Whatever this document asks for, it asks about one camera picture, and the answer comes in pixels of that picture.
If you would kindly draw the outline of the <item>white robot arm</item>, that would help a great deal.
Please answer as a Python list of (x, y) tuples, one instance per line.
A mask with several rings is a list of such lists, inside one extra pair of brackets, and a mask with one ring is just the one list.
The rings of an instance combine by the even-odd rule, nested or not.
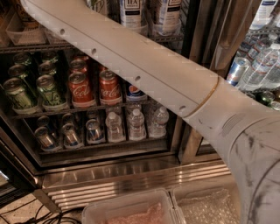
[(280, 224), (279, 112), (83, 0), (20, 1), (45, 28), (166, 106), (215, 148), (238, 186), (241, 224)]

